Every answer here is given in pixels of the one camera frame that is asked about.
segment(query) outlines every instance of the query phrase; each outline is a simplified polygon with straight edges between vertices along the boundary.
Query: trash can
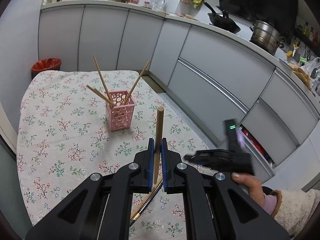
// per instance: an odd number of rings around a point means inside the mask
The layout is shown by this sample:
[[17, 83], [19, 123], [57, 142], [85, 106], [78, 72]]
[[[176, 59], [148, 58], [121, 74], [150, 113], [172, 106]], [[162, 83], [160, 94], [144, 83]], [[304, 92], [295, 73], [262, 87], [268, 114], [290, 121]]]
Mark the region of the trash can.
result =
[[31, 68], [32, 79], [40, 72], [45, 70], [60, 70], [61, 59], [59, 58], [47, 58], [41, 59], [35, 63]]

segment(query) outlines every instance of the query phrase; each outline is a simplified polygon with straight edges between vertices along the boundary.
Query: stainless steel pot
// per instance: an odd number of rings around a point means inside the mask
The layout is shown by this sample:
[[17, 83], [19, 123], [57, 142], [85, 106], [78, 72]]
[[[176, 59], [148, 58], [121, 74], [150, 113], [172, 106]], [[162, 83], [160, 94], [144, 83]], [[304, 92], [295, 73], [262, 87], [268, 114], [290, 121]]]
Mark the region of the stainless steel pot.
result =
[[256, 21], [252, 30], [250, 41], [265, 51], [269, 52], [272, 56], [275, 55], [278, 47], [283, 48], [281, 43], [282, 37], [280, 33], [271, 25], [263, 22]]

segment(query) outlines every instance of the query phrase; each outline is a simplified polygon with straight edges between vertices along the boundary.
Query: hand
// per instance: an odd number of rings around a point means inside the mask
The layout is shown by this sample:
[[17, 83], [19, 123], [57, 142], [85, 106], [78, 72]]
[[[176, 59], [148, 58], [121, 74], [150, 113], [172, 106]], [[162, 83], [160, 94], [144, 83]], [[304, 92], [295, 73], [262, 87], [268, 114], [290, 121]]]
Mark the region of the hand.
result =
[[235, 173], [231, 174], [233, 181], [244, 184], [249, 187], [249, 196], [259, 204], [259, 206], [263, 206], [266, 202], [265, 195], [262, 190], [260, 180], [256, 179], [254, 176], [247, 173]]

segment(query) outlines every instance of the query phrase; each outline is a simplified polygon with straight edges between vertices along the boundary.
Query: wooden chopstick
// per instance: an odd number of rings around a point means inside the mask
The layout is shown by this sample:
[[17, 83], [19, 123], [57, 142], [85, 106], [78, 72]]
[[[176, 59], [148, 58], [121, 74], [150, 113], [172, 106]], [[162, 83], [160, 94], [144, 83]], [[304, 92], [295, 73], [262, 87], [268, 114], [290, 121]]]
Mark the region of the wooden chopstick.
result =
[[108, 98], [106, 98], [104, 95], [102, 95], [96, 88], [92, 88], [89, 85], [86, 86], [89, 88], [93, 93], [95, 93], [97, 96], [101, 97], [103, 100], [105, 100], [109, 105], [116, 106], [113, 101], [110, 101]]
[[158, 179], [157, 183], [152, 187], [152, 191], [145, 196], [145, 198], [142, 200], [142, 202], [133, 210], [133, 212], [131, 213], [130, 216], [130, 221], [132, 219], [137, 220], [138, 217], [136, 217], [137, 215], [139, 215], [139, 210], [141, 209], [141, 207], [149, 200], [149, 198], [153, 195], [153, 193], [157, 190], [157, 188], [159, 187], [160, 183], [163, 181], [162, 176]]
[[97, 67], [97, 70], [98, 70], [100, 79], [101, 79], [101, 81], [102, 81], [102, 85], [103, 85], [103, 87], [104, 87], [104, 90], [106, 91], [109, 100], [112, 101], [112, 97], [111, 97], [111, 95], [110, 95], [110, 93], [109, 93], [109, 90], [108, 90], [108, 88], [107, 88], [106, 83], [104, 82], [103, 76], [101, 75], [101, 71], [100, 71], [100, 68], [99, 68], [99, 65], [98, 65], [98, 62], [97, 62], [97, 59], [96, 59], [96, 56], [95, 56], [95, 55], [93, 55], [93, 59], [94, 59], [94, 62], [95, 62], [95, 64], [96, 64], [96, 67]]
[[154, 157], [154, 162], [153, 162], [153, 184], [156, 184], [157, 180], [158, 180], [158, 172], [159, 172], [159, 166], [160, 166], [162, 130], [163, 130], [163, 117], [164, 117], [164, 108], [161, 106], [161, 107], [158, 107], [158, 109], [157, 109], [155, 157]]
[[133, 84], [133, 86], [132, 86], [129, 94], [127, 94], [127, 96], [126, 96], [126, 98], [125, 98], [125, 100], [124, 100], [124, 102], [123, 102], [123, 105], [125, 105], [125, 104], [128, 102], [128, 100], [129, 100], [129, 98], [130, 98], [130, 96], [131, 96], [134, 88], [135, 88], [136, 85], [138, 84], [139, 79], [142, 77], [143, 73], [146, 71], [146, 69], [147, 69], [148, 65], [150, 64], [150, 62], [151, 62], [151, 60], [149, 60], [149, 61], [147, 62], [147, 64], [144, 66], [144, 68], [142, 69], [140, 75], [138, 76], [137, 80], [136, 80], [135, 83]]

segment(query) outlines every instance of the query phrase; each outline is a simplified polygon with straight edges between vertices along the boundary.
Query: table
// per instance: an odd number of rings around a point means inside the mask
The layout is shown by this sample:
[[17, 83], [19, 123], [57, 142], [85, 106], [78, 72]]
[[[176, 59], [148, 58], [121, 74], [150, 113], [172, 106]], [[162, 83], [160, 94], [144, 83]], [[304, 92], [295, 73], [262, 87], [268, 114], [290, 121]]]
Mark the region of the table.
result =
[[[138, 76], [135, 71], [102, 74], [109, 90], [129, 90]], [[184, 155], [207, 148], [143, 79], [133, 93], [137, 106], [130, 129], [108, 131], [105, 102], [89, 91], [87, 84], [103, 91], [97, 72], [45, 71], [33, 79], [22, 99], [17, 168], [33, 225], [87, 176], [114, 173], [132, 162], [135, 153], [145, 150], [148, 139], [155, 137], [159, 106], [165, 108], [163, 137], [170, 150]], [[142, 199], [142, 194], [133, 196], [132, 210]], [[182, 194], [167, 195], [162, 188], [130, 228], [129, 236], [186, 239]]]

